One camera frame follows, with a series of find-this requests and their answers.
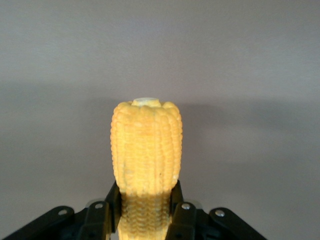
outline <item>corn on the cob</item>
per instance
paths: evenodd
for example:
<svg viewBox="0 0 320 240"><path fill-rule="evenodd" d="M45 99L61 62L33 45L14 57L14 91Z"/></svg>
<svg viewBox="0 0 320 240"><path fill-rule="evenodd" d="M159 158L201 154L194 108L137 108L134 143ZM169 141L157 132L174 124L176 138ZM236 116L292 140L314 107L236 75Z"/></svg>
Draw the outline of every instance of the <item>corn on the cob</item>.
<svg viewBox="0 0 320 240"><path fill-rule="evenodd" d="M120 103L111 122L113 172L122 197L120 240L163 240L181 167L182 121L172 102Z"/></svg>

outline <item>gray backdrop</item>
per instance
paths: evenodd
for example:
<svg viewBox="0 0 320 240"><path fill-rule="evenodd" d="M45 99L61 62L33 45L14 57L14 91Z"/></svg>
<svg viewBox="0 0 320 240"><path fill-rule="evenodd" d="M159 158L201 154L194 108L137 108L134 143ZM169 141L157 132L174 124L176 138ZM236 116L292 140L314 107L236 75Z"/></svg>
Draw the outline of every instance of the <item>gray backdrop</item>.
<svg viewBox="0 0 320 240"><path fill-rule="evenodd" d="M180 108L185 198L320 238L318 0L1 1L0 238L106 196L139 97Z"/></svg>

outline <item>cob core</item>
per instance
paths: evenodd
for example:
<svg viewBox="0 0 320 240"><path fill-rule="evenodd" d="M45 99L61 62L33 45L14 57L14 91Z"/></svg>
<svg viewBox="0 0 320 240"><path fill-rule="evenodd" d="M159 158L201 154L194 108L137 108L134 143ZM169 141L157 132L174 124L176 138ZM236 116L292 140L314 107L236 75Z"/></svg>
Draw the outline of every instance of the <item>cob core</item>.
<svg viewBox="0 0 320 240"><path fill-rule="evenodd" d="M120 240L163 240L181 168L182 121L172 102L120 103L111 122L113 172L122 198Z"/></svg>

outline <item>bolt head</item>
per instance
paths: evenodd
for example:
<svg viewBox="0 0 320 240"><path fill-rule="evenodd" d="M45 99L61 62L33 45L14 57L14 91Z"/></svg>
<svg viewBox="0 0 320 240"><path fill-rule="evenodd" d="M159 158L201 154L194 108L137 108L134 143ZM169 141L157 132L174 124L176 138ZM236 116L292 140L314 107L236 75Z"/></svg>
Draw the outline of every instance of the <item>bolt head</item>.
<svg viewBox="0 0 320 240"><path fill-rule="evenodd" d="M218 210L215 210L215 215L217 215L218 217L224 217L225 216L225 212L218 209Z"/></svg>
<svg viewBox="0 0 320 240"><path fill-rule="evenodd" d="M58 212L58 215L59 216L62 216L62 215L65 215L65 214L67 214L68 213L68 211L66 210L66 209L62 209L62 210L60 210L59 212Z"/></svg>
<svg viewBox="0 0 320 240"><path fill-rule="evenodd" d="M189 210L189 209L191 208L191 206L190 206L189 203L183 203L183 204L181 205L181 207L182 207L183 209L185 209L185 210Z"/></svg>
<svg viewBox="0 0 320 240"><path fill-rule="evenodd" d="M97 203L94 208L95 209L101 209L104 205L102 203Z"/></svg>

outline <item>gray wall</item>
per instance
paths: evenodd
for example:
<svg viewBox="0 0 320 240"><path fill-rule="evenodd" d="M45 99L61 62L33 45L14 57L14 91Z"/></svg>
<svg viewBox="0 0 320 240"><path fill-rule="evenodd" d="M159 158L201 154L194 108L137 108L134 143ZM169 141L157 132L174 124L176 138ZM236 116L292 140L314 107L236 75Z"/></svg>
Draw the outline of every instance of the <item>gray wall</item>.
<svg viewBox="0 0 320 240"><path fill-rule="evenodd" d="M0 238L108 193L138 97L181 110L185 198L319 239L318 0L1 1Z"/></svg>

